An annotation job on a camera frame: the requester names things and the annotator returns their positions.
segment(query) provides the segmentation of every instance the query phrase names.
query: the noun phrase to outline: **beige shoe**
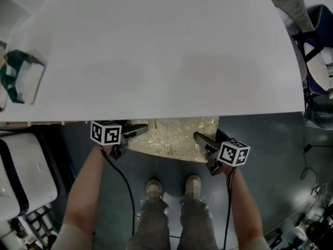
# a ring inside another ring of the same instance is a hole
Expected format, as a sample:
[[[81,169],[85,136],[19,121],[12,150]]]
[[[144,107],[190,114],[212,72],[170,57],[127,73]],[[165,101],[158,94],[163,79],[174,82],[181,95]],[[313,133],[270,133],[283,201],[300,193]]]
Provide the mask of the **beige shoe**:
[[[191,175],[185,183],[185,196],[192,199],[199,199],[201,194],[201,179],[198,175]]]
[[[150,180],[146,186],[147,199],[154,201],[162,199],[162,185],[158,180]]]

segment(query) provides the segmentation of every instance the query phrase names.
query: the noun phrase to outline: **sleeve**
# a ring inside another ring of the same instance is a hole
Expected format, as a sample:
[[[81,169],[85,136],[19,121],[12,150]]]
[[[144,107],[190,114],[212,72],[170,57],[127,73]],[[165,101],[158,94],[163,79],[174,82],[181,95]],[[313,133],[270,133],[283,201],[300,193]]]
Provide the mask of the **sleeve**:
[[[91,250],[89,238],[77,227],[64,224],[51,250]]]
[[[264,237],[253,238],[241,250],[271,250]]]

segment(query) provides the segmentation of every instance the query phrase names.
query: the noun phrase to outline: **black stripe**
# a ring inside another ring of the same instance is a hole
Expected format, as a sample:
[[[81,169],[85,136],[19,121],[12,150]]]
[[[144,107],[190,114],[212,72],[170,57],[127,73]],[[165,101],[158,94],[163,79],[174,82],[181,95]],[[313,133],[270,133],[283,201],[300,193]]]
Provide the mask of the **black stripe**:
[[[7,144],[0,139],[0,155],[2,162],[5,167],[5,171],[7,173],[10,185],[12,190],[15,193],[16,199],[20,205],[20,214],[18,216],[23,216],[28,212],[29,209],[29,201],[27,196],[25,195],[24,189],[20,182],[19,176],[16,173],[16,169],[14,163],[11,158],[11,154]]]

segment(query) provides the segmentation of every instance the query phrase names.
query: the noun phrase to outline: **jeans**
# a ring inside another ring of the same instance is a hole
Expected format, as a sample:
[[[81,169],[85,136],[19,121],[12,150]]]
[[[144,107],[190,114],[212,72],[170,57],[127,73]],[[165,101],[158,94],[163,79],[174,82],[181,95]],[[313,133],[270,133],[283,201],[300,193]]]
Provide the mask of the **jeans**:
[[[178,250],[217,250],[213,223],[206,204],[197,199],[181,200],[183,226]],[[130,238],[127,250],[170,250],[168,205],[161,199],[147,200],[140,210],[137,232]]]

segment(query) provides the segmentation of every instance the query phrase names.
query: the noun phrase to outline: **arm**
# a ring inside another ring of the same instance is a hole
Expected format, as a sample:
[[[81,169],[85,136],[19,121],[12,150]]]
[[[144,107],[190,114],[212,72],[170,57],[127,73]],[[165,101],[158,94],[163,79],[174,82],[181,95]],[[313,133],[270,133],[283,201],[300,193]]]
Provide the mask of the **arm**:
[[[227,177],[231,169],[223,166]],[[234,226],[239,248],[242,249],[253,238],[263,237],[261,216],[239,169],[236,169],[231,188]]]
[[[79,228],[90,240],[93,237],[103,163],[104,157],[96,145],[73,184],[63,219],[63,224]]]

